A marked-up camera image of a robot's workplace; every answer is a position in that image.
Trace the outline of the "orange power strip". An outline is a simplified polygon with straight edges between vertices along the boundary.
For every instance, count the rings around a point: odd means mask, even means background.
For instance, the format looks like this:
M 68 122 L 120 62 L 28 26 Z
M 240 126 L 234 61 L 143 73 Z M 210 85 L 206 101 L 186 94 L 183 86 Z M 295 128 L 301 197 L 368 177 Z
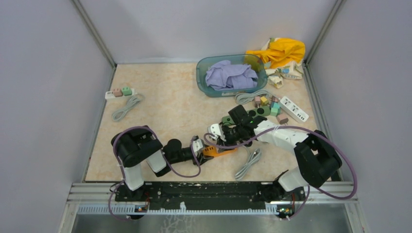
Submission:
M 238 149 L 221 149 L 214 146 L 208 146 L 202 150 L 204 156 L 220 157 L 236 152 Z

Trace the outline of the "green power strip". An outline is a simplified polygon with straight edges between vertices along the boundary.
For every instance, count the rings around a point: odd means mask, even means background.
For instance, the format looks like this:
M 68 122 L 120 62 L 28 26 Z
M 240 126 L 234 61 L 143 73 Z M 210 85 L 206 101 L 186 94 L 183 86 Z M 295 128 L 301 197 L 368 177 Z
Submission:
M 256 117 L 256 116 L 267 117 L 267 116 L 270 115 L 271 109 L 270 109 L 269 106 L 262 106 L 262 107 L 259 107 L 259 108 L 248 110 L 247 112 L 248 112 L 248 115 L 251 116 L 251 117 Z M 225 125 L 225 126 L 235 125 L 235 122 L 233 121 L 231 116 L 224 116 L 222 118 L 221 123 L 222 123 L 222 125 Z

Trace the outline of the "yellow usb charger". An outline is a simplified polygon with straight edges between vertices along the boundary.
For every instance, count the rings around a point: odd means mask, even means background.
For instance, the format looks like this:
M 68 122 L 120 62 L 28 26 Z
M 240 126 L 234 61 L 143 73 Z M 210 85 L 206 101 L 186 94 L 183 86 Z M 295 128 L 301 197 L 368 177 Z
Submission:
M 261 106 L 268 106 L 269 105 L 269 100 L 265 96 L 260 97 L 260 105 Z

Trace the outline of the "light green usb charger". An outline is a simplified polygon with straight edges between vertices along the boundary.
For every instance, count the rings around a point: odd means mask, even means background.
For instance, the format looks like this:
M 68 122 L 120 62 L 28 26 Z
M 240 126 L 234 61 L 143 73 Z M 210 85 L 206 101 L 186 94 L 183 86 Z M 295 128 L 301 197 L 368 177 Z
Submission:
M 270 112 L 270 115 L 271 115 L 271 116 L 276 117 L 276 116 L 278 116 L 279 114 L 280 114 L 280 109 L 279 109 L 279 108 L 271 108 L 271 112 Z

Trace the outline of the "teal usb charger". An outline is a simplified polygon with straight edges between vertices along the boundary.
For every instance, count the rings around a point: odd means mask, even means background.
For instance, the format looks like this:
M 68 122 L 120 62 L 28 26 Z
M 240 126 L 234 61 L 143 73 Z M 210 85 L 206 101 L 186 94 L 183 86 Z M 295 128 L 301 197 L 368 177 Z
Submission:
M 280 109 L 280 105 L 278 102 L 272 102 L 271 103 L 271 108 L 272 109 Z

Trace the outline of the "small white power strip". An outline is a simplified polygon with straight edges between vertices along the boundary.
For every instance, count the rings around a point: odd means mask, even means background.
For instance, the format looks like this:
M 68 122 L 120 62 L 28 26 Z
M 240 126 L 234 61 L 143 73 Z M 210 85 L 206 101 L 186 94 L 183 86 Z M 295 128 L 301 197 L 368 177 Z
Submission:
M 112 90 L 111 91 L 107 91 L 106 93 L 105 93 L 105 99 L 106 100 L 120 100 L 120 99 L 126 99 L 126 98 L 129 98 L 129 97 L 132 97 L 133 95 L 135 95 L 136 94 L 136 92 L 135 92 L 135 89 L 134 88 L 131 88 L 132 89 L 132 91 L 133 91 L 133 93 L 132 93 L 132 95 L 130 95 L 130 96 L 122 96 L 122 97 L 114 97 L 113 96 L 113 94 L 112 94 Z

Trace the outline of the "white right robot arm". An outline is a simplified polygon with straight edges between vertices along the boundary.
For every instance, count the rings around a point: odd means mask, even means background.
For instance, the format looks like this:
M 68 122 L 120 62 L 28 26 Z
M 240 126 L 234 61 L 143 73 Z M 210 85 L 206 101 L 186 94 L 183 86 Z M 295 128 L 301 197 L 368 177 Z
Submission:
M 275 179 L 274 195 L 286 200 L 294 189 L 306 185 L 321 187 L 341 166 L 342 160 L 322 131 L 280 126 L 264 116 L 250 116 L 241 105 L 228 112 L 233 127 L 223 126 L 229 145 L 254 140 L 280 147 L 295 156 L 297 167 Z

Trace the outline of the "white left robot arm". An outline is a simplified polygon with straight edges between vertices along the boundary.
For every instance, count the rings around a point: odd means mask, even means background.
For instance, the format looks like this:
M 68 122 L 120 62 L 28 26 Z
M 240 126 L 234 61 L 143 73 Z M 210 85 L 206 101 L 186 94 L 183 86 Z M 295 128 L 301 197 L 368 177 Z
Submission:
M 161 177 L 173 171 L 173 164 L 192 161 L 200 167 L 212 159 L 204 155 L 207 145 L 198 136 L 194 136 L 186 148 L 178 139 L 171 139 L 163 145 L 147 125 L 132 127 L 115 135 L 111 145 L 121 169 L 126 194 L 134 201 L 143 199 L 146 194 L 142 162 L 146 162 L 152 172 Z

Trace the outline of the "teal plastic basin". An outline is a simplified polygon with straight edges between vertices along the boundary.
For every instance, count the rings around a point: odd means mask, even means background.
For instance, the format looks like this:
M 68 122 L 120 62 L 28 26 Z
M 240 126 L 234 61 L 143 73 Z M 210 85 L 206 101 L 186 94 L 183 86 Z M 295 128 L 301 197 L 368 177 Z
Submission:
M 229 60 L 232 64 L 249 64 L 252 69 L 257 73 L 257 87 L 238 89 L 238 90 L 221 90 L 216 91 L 211 87 L 208 87 L 205 82 L 206 72 L 208 69 L 217 62 Z M 211 56 L 201 59 L 196 66 L 196 82 L 198 88 L 209 97 L 225 97 L 234 96 L 238 93 L 252 93 L 265 87 L 267 84 L 268 76 L 264 69 L 263 62 L 260 58 L 251 54 L 236 54 L 236 55 L 221 55 Z

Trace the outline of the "purple cloth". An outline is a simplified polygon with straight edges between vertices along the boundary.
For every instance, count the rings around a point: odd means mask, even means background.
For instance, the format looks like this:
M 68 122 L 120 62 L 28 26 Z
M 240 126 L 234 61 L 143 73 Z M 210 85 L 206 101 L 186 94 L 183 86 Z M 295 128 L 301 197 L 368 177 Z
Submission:
M 216 91 L 255 88 L 258 75 L 249 64 L 232 64 L 223 60 L 208 69 L 205 82 Z

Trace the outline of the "green charger on white strip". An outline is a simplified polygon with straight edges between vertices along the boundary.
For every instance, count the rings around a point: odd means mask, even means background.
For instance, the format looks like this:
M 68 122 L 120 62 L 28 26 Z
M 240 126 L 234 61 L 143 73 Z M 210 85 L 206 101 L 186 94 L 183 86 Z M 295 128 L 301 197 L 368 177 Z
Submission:
M 133 93 L 132 89 L 129 88 L 129 87 L 127 87 L 127 86 L 123 87 L 123 88 L 121 89 L 121 92 L 122 92 L 122 94 L 123 94 L 124 96 L 130 96 L 130 95 L 132 95 L 132 93 Z

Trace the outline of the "white patterned cloth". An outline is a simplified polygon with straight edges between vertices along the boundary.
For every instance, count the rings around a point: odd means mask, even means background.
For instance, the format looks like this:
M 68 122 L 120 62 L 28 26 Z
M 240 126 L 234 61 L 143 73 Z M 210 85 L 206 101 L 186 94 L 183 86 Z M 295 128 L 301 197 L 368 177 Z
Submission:
M 300 80 L 303 79 L 302 62 L 288 62 L 286 65 L 274 69 L 266 69 L 268 83 L 279 89 L 283 86 L 284 80 Z

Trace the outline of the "pink charger on white strip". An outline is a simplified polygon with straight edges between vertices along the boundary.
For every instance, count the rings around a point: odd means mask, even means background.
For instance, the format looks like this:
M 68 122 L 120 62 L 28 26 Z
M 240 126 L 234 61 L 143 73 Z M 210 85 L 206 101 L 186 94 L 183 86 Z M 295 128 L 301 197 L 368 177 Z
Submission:
M 114 97 L 122 97 L 123 96 L 123 92 L 120 88 L 114 88 L 112 89 L 112 94 Z

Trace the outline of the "yellow cloth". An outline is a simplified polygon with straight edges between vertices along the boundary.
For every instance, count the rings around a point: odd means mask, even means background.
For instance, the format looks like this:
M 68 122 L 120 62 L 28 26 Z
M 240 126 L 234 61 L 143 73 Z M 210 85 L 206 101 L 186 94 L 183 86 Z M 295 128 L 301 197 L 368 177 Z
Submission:
M 265 49 L 247 50 L 245 53 L 256 55 L 264 64 L 270 63 L 270 69 L 275 69 L 291 61 L 300 64 L 305 57 L 306 45 L 302 41 L 282 37 L 269 41 Z

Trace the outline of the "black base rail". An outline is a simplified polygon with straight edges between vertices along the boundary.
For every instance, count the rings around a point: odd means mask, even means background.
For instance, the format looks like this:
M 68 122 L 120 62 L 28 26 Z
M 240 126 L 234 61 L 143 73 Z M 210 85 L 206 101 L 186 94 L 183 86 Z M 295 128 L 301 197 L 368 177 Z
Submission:
M 302 187 L 286 192 L 273 182 L 146 182 L 135 191 L 121 185 L 115 201 L 141 201 L 149 210 L 262 210 L 272 201 L 303 201 Z

